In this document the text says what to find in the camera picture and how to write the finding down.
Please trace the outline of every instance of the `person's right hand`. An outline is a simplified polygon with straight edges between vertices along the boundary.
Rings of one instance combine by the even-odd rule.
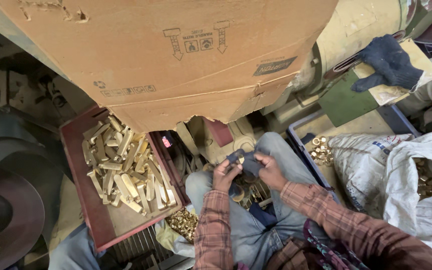
[[[270,189],[281,192],[288,182],[279,169],[276,159],[272,156],[267,156],[262,153],[255,153],[254,158],[264,165],[264,168],[259,170],[259,177],[268,185]]]

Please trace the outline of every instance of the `person's hand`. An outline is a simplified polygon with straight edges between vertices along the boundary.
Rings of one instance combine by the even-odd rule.
[[[214,169],[213,190],[220,190],[228,193],[234,177],[236,177],[236,175],[238,175],[242,170],[243,165],[238,164],[237,166],[232,167],[230,166],[230,161],[225,159]]]
[[[254,158],[264,165],[264,168],[259,170],[259,177],[268,185],[270,189],[281,192],[288,182],[279,169],[276,159],[272,156],[267,156],[261,153],[255,153]]]

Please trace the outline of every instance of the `plaid shirt sleeve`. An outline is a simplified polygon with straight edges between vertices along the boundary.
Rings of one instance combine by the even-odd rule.
[[[204,195],[194,232],[195,270],[233,269],[229,199],[219,190]]]
[[[432,270],[432,248],[384,220],[337,204],[319,185],[288,182],[281,199],[344,241],[370,269]]]

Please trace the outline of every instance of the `pile of brass nuts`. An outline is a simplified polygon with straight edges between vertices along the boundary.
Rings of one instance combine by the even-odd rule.
[[[427,159],[421,157],[414,157],[417,169],[417,194],[419,200],[423,200],[432,196],[432,174],[428,168]]]
[[[327,142],[326,137],[314,138],[312,144],[315,146],[312,151],[309,152],[312,160],[319,166],[333,164],[334,158],[331,154],[331,148],[325,145]]]
[[[198,226],[198,216],[194,215],[184,207],[178,212],[166,218],[167,223],[175,232],[186,238],[191,244],[194,243],[195,229]]]
[[[146,216],[176,205],[171,185],[161,173],[145,133],[134,131],[113,115],[83,133],[82,151],[92,169],[87,176],[103,204],[120,207],[121,203]]]

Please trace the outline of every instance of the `recycling symbol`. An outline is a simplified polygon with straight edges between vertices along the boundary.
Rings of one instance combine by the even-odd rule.
[[[106,88],[106,83],[101,82],[101,81],[94,81],[93,85],[95,87],[99,87],[100,89],[105,89]]]

